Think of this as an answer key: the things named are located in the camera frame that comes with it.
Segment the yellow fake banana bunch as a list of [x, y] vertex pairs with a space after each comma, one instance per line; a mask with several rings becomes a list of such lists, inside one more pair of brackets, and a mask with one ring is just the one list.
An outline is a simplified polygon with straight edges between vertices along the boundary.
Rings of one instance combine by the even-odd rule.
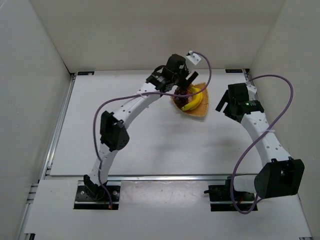
[[[189, 86], [188, 89], [190, 90], [190, 92], [192, 94], [197, 93], [201, 90], [200, 88], [194, 87], [193, 85]], [[203, 100], [203, 93], [202, 92], [200, 92], [196, 95], [193, 95], [192, 100], [190, 102], [188, 102], [187, 104], [185, 104], [181, 108], [181, 110], [182, 111], [194, 110], [195, 108], [197, 108], [200, 105], [202, 100]]]

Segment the dark red fake grapes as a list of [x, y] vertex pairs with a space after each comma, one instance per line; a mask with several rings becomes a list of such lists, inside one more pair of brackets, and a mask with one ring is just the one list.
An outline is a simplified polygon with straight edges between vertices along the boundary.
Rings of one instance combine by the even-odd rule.
[[[184, 96], [184, 95], [188, 95], [189, 93], [186, 88], [177, 87], [176, 90], [174, 91], [174, 94], [177, 96]], [[178, 108], [181, 109], [182, 107], [184, 107], [189, 103], [188, 97], [177, 97], [177, 96], [175, 96], [173, 100]]]

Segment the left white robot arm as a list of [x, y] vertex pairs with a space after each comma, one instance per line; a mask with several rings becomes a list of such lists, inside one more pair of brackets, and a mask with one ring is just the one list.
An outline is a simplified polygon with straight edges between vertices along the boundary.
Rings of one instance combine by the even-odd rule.
[[158, 66], [119, 109], [101, 114], [100, 143], [94, 144], [97, 159], [91, 173], [83, 177], [85, 192], [90, 198], [101, 201], [110, 195], [106, 188], [108, 173], [115, 156], [130, 140], [127, 129], [133, 120], [174, 86], [188, 87], [198, 76], [192, 68], [200, 61], [201, 57], [192, 51], [186, 57], [171, 55], [166, 65]]

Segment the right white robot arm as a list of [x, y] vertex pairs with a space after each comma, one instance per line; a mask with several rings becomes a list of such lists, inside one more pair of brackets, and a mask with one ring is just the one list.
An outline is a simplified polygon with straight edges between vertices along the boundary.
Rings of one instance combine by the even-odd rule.
[[233, 192], [253, 193], [262, 199], [296, 195], [305, 165], [281, 146], [255, 94], [252, 85], [230, 84], [216, 107], [216, 111], [222, 111], [245, 128], [261, 159], [262, 169], [256, 176], [234, 177]]

